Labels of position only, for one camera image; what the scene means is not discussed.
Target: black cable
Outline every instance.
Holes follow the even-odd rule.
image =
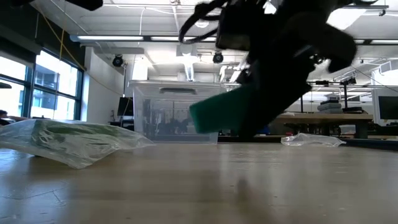
[[[200,3],[195,6],[195,12],[187,19],[183,26],[181,26],[180,34],[178,35],[178,41],[183,44],[194,44],[199,41],[202,41],[214,34],[217,33],[217,29],[213,29],[207,34],[201,35],[199,37],[195,37],[193,39],[185,40],[185,34],[187,34],[188,30],[195,25],[199,20],[207,20],[207,21],[217,21],[220,19],[220,16],[207,16],[212,10],[216,8],[222,8],[222,6],[228,2],[229,0],[214,0],[209,3]]]
[[[384,86],[385,88],[390,89],[390,90],[392,90],[392,91],[398,93],[397,90],[395,90],[395,89],[393,89],[393,88],[390,88],[390,87],[388,87],[388,86],[386,86],[386,85],[383,85],[381,82],[378,82],[377,80],[375,80],[374,78],[370,77],[369,75],[367,75],[367,74],[361,72],[359,69],[355,68],[354,66],[351,66],[351,67],[352,67],[353,69],[355,69],[357,72],[359,72],[360,74],[362,74],[362,75],[364,75],[364,76],[370,78],[371,80],[377,82],[377,83],[380,84],[381,86]]]

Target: ziploc bag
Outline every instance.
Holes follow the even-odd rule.
[[[42,156],[82,169],[119,149],[154,145],[117,126],[81,121],[29,119],[0,127],[0,147]]]
[[[295,136],[284,137],[280,140],[280,142],[285,146],[303,146],[318,144],[324,146],[338,147],[341,144],[346,144],[344,141],[335,137],[304,133],[299,133]]]

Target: desk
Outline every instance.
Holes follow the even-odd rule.
[[[122,127],[122,128],[126,128],[126,129],[128,129],[130,131],[134,131],[134,120],[133,119],[126,119],[126,120],[123,120],[122,122],[120,122],[120,121],[110,121],[109,125]]]
[[[398,154],[158,145],[75,170],[0,149],[0,223],[397,223]]]
[[[371,114],[306,114],[295,113],[294,115],[281,114],[276,117],[276,123],[285,124],[321,124],[325,128],[330,125],[355,124],[355,138],[368,138],[368,123],[373,120]]]

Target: window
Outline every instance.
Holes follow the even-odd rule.
[[[57,96],[57,109],[54,119],[73,119],[75,116],[75,100]]]
[[[25,80],[26,66],[13,60],[0,57],[0,74],[19,80]]]
[[[80,119],[83,72],[47,52],[36,64],[25,65],[15,55],[0,55],[0,110],[11,116]]]
[[[51,119],[75,119],[78,80],[77,68],[46,52],[36,58],[34,91],[30,115]]]
[[[74,119],[75,100],[34,90],[30,115],[38,118]]]
[[[35,84],[76,96],[78,70],[46,52],[36,58]]]
[[[12,82],[0,80],[10,84],[11,89],[0,89],[0,110],[5,110],[10,116],[22,116],[25,87]]]

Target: green sponge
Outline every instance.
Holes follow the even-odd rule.
[[[196,132],[206,134],[222,129],[238,131],[254,90],[253,85],[244,85],[191,105],[190,114]]]

